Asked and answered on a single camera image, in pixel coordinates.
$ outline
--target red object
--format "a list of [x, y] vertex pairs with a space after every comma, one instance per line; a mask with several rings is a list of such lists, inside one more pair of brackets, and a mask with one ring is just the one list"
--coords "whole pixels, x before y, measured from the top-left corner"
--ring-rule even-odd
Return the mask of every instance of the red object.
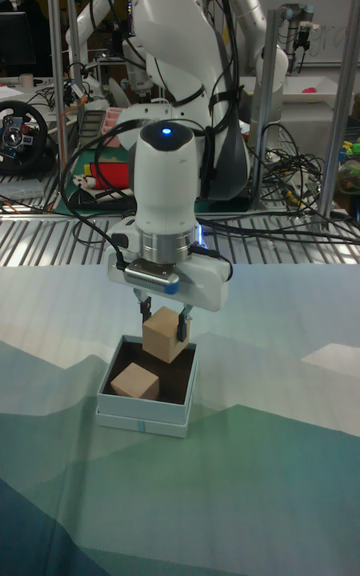
[[[90, 170], [93, 178], [96, 178], [95, 189], [109, 189], [109, 186], [101, 180], [95, 163], [90, 164]], [[128, 189], [129, 168], [126, 163], [99, 163], [99, 171], [114, 189]]]

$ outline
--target wooden block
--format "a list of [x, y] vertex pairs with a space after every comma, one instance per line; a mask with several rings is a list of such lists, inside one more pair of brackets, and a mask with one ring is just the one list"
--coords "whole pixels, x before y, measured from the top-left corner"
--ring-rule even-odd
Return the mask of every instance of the wooden block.
[[159, 397], [159, 377], [136, 363], [130, 363], [110, 385], [118, 396], [146, 400], [157, 400]]
[[165, 363], [172, 363], [189, 344], [190, 321], [187, 323], [187, 337], [183, 343], [177, 339], [178, 322], [179, 314], [161, 307], [143, 324], [143, 350]]

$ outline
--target steering wheel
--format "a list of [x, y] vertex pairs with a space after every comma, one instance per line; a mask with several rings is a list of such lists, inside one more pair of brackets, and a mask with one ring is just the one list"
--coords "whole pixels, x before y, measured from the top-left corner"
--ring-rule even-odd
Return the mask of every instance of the steering wheel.
[[[10, 113], [1, 117], [4, 110], [10, 110]], [[0, 173], [29, 171], [41, 157], [46, 144], [47, 125], [42, 115], [20, 100], [4, 100], [0, 102], [0, 125]]]

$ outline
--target open box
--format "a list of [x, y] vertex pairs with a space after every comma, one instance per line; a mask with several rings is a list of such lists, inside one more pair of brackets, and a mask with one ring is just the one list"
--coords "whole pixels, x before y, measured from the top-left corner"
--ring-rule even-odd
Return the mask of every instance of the open box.
[[[130, 363], [159, 377], [158, 400], [115, 394], [110, 383]], [[104, 427], [184, 438], [197, 368], [196, 345], [189, 344], [168, 364], [144, 352], [141, 338], [123, 336], [97, 394], [96, 422]]]

